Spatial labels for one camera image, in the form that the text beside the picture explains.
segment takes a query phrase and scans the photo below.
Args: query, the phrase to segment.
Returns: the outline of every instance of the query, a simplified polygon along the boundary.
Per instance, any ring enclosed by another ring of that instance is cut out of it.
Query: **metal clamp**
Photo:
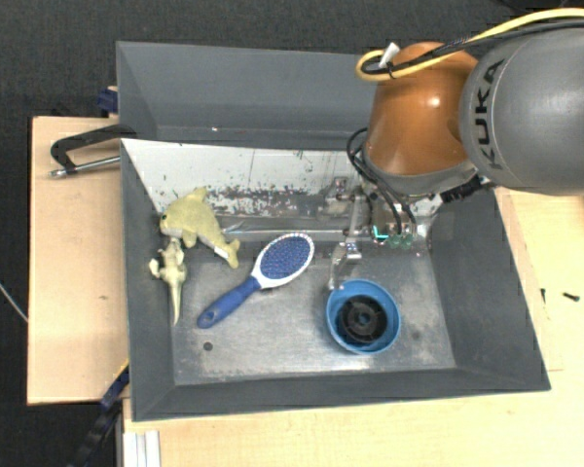
[[[75,164],[67,155],[69,151],[112,140],[113,138],[137,138],[137,136],[136,132],[129,126],[111,125],[57,140],[53,144],[52,149],[50,149],[50,154],[55,161],[62,166],[62,169],[50,171],[50,176],[59,177],[73,175],[87,169],[94,169],[113,162],[119,162],[119,156],[117,156],[99,161],[86,162],[84,164]]]

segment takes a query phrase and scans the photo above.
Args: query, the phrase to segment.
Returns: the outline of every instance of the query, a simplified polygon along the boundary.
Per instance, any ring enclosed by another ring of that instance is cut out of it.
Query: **yellow cable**
[[[498,26],[492,27],[491,29],[488,29],[487,31],[484,31],[484,32],[470,38],[465,43],[475,42],[476,40],[480,40],[482,38],[488,38],[490,36],[495,36],[495,35],[498,35],[500,33],[510,31],[511,29],[515,29],[515,28],[524,26],[526,24],[530,24],[532,22],[537,22],[539,20],[552,19],[552,18],[584,18],[584,9],[553,9],[550,11],[541,11],[541,12],[528,14],[527,16],[522,16],[520,18],[514,18],[514,19],[511,19],[507,22],[504,22],[503,24],[499,24]],[[367,54],[363,55],[359,59],[359,61],[357,62],[357,65],[355,66],[355,73],[356,73],[357,77],[359,77],[360,79],[367,81],[367,82],[381,82],[384,80],[402,78],[403,76],[407,76],[407,75],[415,73],[417,71],[421,71],[422,69],[425,69],[426,67],[437,64],[438,62],[441,62],[442,60],[447,59],[449,56],[451,56],[453,54],[446,54],[446,55],[442,55],[441,57],[431,58],[431,59],[427,60],[426,62],[423,62],[422,64],[416,64],[415,66],[407,67],[407,68],[402,69],[400,71],[395,71],[390,76],[389,73],[374,75],[374,74],[367,74],[367,73],[364,73],[362,71],[361,68],[362,68],[363,64],[365,64],[368,60],[373,59],[377,56],[383,56],[383,50],[371,51],[371,52],[368,52]]]

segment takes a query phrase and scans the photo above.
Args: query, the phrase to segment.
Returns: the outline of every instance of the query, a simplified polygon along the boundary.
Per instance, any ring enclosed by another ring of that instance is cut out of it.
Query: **metal bracket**
[[[347,238],[344,242],[340,242],[335,246],[331,255],[331,268],[327,284],[331,291],[340,288],[340,277],[343,276],[345,267],[357,265],[363,258],[357,245],[357,236],[359,235],[358,227],[361,221],[361,205],[365,199],[366,197],[360,189],[355,190],[351,197],[352,209],[350,211]]]

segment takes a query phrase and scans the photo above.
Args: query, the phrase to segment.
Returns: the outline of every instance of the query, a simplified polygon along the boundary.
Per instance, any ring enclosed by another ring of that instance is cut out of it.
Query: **toy dinosaur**
[[[149,270],[156,278],[161,278],[168,284],[171,303],[173,304],[173,325],[179,319],[179,310],[182,302],[182,284],[186,280],[186,266],[184,252],[179,238],[172,237],[166,249],[158,251],[163,257],[164,266],[160,268],[158,260],[149,262]]]
[[[172,202],[160,220],[160,230],[164,235],[181,238],[189,248],[199,238],[236,269],[240,242],[237,239],[229,243],[225,240],[214,211],[204,202],[206,195],[207,189],[200,187]]]

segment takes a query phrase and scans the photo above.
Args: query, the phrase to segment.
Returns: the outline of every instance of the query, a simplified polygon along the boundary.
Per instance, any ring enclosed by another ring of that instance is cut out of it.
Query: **black floor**
[[[510,0],[563,2],[584,6]],[[516,12],[493,0],[0,0],[0,279],[26,310],[28,117],[98,116],[116,40],[361,54],[386,40],[451,41]],[[26,324],[0,293],[0,466],[65,465],[95,405],[27,408],[25,376]],[[113,465],[112,445],[97,464]]]

